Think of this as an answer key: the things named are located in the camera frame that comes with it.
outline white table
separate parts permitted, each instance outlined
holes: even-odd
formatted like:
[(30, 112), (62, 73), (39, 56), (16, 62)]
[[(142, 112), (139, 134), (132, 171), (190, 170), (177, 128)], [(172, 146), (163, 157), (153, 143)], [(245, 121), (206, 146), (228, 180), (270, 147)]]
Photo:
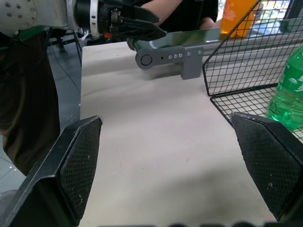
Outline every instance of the white table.
[(81, 117), (102, 115), (81, 227), (273, 220), (203, 78), (143, 71), (126, 43), (83, 50)]

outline bottle label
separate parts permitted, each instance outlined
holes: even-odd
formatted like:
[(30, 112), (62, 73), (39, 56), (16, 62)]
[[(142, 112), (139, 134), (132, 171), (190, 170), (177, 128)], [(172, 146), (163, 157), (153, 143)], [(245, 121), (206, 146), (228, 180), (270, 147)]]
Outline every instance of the bottle label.
[(286, 63), (279, 86), (303, 96), (303, 71)]

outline black wire mesh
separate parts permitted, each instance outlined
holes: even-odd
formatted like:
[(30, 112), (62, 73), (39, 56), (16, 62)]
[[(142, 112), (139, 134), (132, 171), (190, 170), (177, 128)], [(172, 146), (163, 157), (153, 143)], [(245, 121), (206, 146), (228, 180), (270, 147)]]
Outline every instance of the black wire mesh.
[[(271, 86), (232, 95), (212, 97), (211, 101), (227, 121), (232, 124), (229, 119), (232, 112), (266, 117), (268, 103), (275, 94), (276, 87)], [(303, 129), (295, 130), (293, 134), (303, 143)]]
[(258, 0), (203, 64), (208, 95), (277, 83), (303, 42), (301, 12), (300, 0)]

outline metal bracket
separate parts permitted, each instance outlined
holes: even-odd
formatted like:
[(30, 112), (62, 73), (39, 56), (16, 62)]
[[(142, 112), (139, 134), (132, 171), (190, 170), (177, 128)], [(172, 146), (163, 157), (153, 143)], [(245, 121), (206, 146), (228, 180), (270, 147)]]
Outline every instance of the metal bracket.
[(181, 63), (181, 78), (194, 79), (201, 75), (203, 52), (202, 45), (141, 49), (137, 52), (135, 60), (139, 68), (143, 70), (158, 65)]

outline gray floor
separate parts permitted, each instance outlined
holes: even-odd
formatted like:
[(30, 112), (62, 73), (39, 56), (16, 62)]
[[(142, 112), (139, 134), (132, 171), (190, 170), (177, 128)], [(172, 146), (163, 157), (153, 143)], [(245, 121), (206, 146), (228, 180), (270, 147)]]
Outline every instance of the gray floor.
[[(66, 53), (57, 46), (48, 49), (48, 56), (59, 97), (61, 130), (80, 118), (81, 67), (75, 43), (65, 45)], [(25, 179), (2, 149), (0, 136), (0, 193), (18, 189)]]

